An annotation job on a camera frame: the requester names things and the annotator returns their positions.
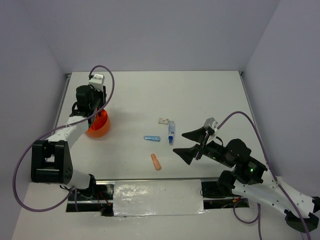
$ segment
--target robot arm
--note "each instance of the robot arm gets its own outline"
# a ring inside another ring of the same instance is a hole
[[[76,102],[72,106],[66,127],[46,140],[37,140],[33,143],[31,157],[33,182],[76,187],[87,197],[95,194],[95,177],[73,168],[70,149],[96,118],[88,117],[106,103],[104,80],[102,74],[90,76],[88,85],[76,89]],[[54,161],[48,160],[51,157],[54,157]]]
[[[274,208],[284,215],[290,227],[305,232],[297,211],[279,188],[281,185],[295,202],[309,231],[316,229],[319,218],[313,213],[320,209],[320,198],[300,193],[283,182],[281,177],[278,177],[278,182],[276,182],[271,171],[250,156],[251,149],[240,139],[233,139],[226,146],[210,141],[217,137],[216,125],[215,119],[209,118],[202,128],[183,133],[183,137],[199,144],[191,148],[175,148],[173,151],[188,165],[191,164],[193,158],[198,160],[204,155],[229,168],[234,167],[232,171],[224,170],[221,173],[217,181],[220,192],[244,196]]]

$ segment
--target orange object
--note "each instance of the orange object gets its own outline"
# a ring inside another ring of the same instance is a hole
[[[153,165],[155,167],[155,170],[157,170],[157,171],[160,170],[161,169],[161,165],[160,165],[156,155],[151,154],[151,159],[152,159]]]
[[[101,116],[97,114],[93,124],[85,134],[90,138],[100,138],[110,129],[110,119],[106,110],[101,111]]]
[[[241,200],[241,198],[236,198],[236,199],[233,199],[232,202],[236,203],[236,202],[239,202],[240,200]]]

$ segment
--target white tabletop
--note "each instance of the white tabletop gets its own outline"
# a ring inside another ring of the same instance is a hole
[[[105,73],[107,90],[111,80]],[[195,142],[181,134],[203,126],[209,117],[221,122],[233,111],[251,116],[241,79],[236,71],[115,72],[115,92],[106,107],[111,129],[101,139],[83,135],[71,149],[73,167],[97,179],[218,177],[224,167],[203,157],[188,166],[172,148],[191,147]],[[88,84],[88,72],[72,74],[63,103],[59,125],[65,124],[75,102],[76,87]],[[176,123],[174,146],[169,146],[167,126],[158,117]],[[144,135],[159,135],[161,142],[150,142]],[[221,128],[219,136],[227,143],[242,139],[252,156],[263,155],[249,122],[234,116]],[[150,154],[162,165],[156,171]],[[59,202],[67,192],[56,185],[30,183],[24,203],[46,208]],[[256,217],[257,209],[238,208],[244,220]],[[283,216],[262,208],[264,240],[300,240],[299,232],[286,225]],[[188,216],[103,217],[97,212],[66,213],[66,203],[44,213],[22,209],[13,240],[257,240],[257,223],[239,222],[232,209],[211,209]]]
[[[104,75],[110,92],[111,78],[107,72]],[[234,111],[251,116],[237,71],[115,72],[114,78],[114,95],[105,108],[110,131],[99,139],[83,134],[71,149],[73,168],[96,179],[218,177],[228,169],[207,157],[188,166],[172,149],[194,146],[181,134],[202,127],[207,118],[222,122]],[[72,73],[58,125],[66,124],[76,88],[87,84],[87,72]],[[168,126],[158,124],[159,117],[175,122],[173,146],[168,142]],[[161,141],[146,141],[145,135],[160,136]],[[255,133],[242,115],[232,117],[219,136],[225,144],[242,139],[252,155],[264,161]],[[155,170],[151,154],[162,170]]]

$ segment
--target gray wall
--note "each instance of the gray wall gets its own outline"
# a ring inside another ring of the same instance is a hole
[[[22,0],[65,72],[244,70],[279,0]]]
[[[311,196],[320,196],[319,67],[320,1],[281,0],[244,83],[273,165]]]
[[[0,33],[0,238],[9,240],[21,209],[12,191],[14,167],[24,149],[52,128],[65,77],[20,2],[0,1]],[[29,181],[30,155],[18,173],[22,200]]]

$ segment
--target purple cable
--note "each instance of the purple cable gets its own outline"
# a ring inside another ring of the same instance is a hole
[[[96,69],[96,68],[104,68],[106,69],[110,76],[111,76],[111,80],[112,80],[112,89],[111,89],[111,92],[110,92],[110,95],[109,95],[109,98],[107,99],[107,101],[105,102],[105,104],[96,112],[94,112],[92,115],[80,120],[80,121],[76,121],[76,122],[73,122],[73,123],[70,123],[68,126],[74,126],[74,125],[77,125],[77,124],[80,124],[80,123],[83,123],[84,121],[87,121],[91,118],[93,118],[96,114],[100,113],[106,106],[107,104],[110,102],[111,98],[112,98],[112,95],[114,94],[114,90],[115,90],[115,78],[114,78],[114,75],[112,74],[112,72],[109,70],[109,68],[107,68],[106,66],[103,66],[103,65],[97,65],[97,66],[94,66],[92,68],[92,70],[90,71],[90,74],[89,74],[89,77],[91,76],[92,72]],[[57,131],[57,130],[60,130],[60,129],[64,129],[66,128],[66,125],[63,125],[63,126],[58,126],[58,127],[55,127],[54,129],[46,132],[45,134],[41,135],[40,137],[38,137],[36,140],[40,140],[42,138],[44,138],[45,136],[49,135],[50,133],[54,132],[54,131]],[[17,193],[17,185],[16,185],[16,180],[17,180],[17,173],[18,173],[18,169],[20,167],[20,164],[22,162],[22,160],[24,159],[24,157],[26,156],[27,152],[31,149],[33,143],[31,143],[27,148],[26,150],[22,153],[19,161],[17,162],[16,166],[15,166],[15,169],[14,169],[14,172],[13,172],[13,178],[12,178],[12,189],[13,189],[13,195],[14,195],[14,198],[15,200],[17,201],[17,203],[23,207],[24,209],[28,210],[28,211],[31,211],[31,212],[36,212],[36,213],[41,213],[41,212],[46,212],[46,211],[50,211],[52,209],[55,209],[57,208],[58,206],[60,206],[61,204],[63,204],[67,199],[68,197],[72,194],[72,191],[75,189],[74,187],[72,187],[68,193],[68,195],[62,199],[62,201],[58,202],[56,205],[52,206],[52,207],[48,207],[48,208],[44,208],[44,209],[35,209],[35,208],[32,208],[32,207],[29,207],[27,205],[25,205],[19,198],[18,196],[18,193]]]
[[[262,240],[261,235],[261,205],[258,203],[258,233],[259,233],[259,239]]]
[[[250,117],[249,117],[247,114],[245,114],[243,111],[235,111],[235,112],[231,113],[229,116],[227,116],[227,117],[225,118],[225,120],[223,120],[222,123],[217,127],[217,129],[220,129],[220,128],[226,123],[226,121],[228,121],[228,120],[229,120],[233,115],[235,115],[235,114],[242,114],[242,115],[245,116],[245,117],[249,120],[249,122],[251,123],[251,126],[252,126],[252,128],[253,128],[253,130],[254,130],[254,132],[255,132],[255,134],[256,134],[256,137],[258,138],[259,143],[260,143],[260,146],[261,146],[261,149],[262,149],[262,152],[263,152],[263,155],[264,155],[266,164],[269,166],[269,170],[270,170],[270,172],[271,172],[274,180],[277,182],[277,181],[278,181],[278,178],[277,178],[277,176],[275,175],[275,171],[274,171],[274,169],[272,168],[272,166],[271,166],[271,164],[270,164],[270,161],[269,161],[269,158],[268,158],[268,156],[267,156],[267,152],[266,152],[265,146],[264,146],[264,144],[262,143],[262,140],[261,140],[261,138],[260,138],[260,135],[259,135],[259,133],[258,133],[258,130],[257,130],[255,124],[253,123],[253,121],[250,119]],[[284,195],[288,198],[288,200],[289,200],[290,203],[292,204],[294,210],[297,212],[297,214],[298,214],[298,216],[299,216],[299,218],[300,218],[300,220],[301,220],[301,222],[302,222],[302,225],[303,225],[303,228],[304,228],[304,230],[305,230],[306,236],[307,236],[308,240],[311,240],[310,232],[309,232],[309,230],[308,230],[308,227],[307,227],[307,225],[306,225],[306,222],[305,222],[305,220],[304,220],[301,212],[299,211],[299,209],[297,208],[297,206],[295,205],[295,203],[294,203],[294,201],[291,199],[291,197],[288,195],[288,193],[286,192],[286,190],[285,190],[280,184],[278,184],[278,186],[279,186],[279,188],[282,190],[282,192],[284,193]]]
[[[74,206],[75,206],[75,210],[79,212],[78,205],[77,205],[77,194],[78,194],[78,191],[77,191],[77,188],[75,188],[74,189]]]
[[[237,207],[237,205],[240,203],[240,202],[243,202],[245,199],[240,199],[239,201],[237,201],[235,204],[234,204],[234,206],[233,206],[233,214],[234,214],[234,216],[236,217],[236,219],[238,219],[240,222],[242,222],[242,223],[244,223],[244,224],[253,224],[253,223],[255,223],[257,220],[258,220],[258,218],[259,218],[259,211],[258,211],[258,215],[256,216],[256,218],[254,219],[254,220],[252,220],[252,221],[244,221],[244,220],[242,220],[240,217],[238,217],[238,215],[236,214],[236,207]]]

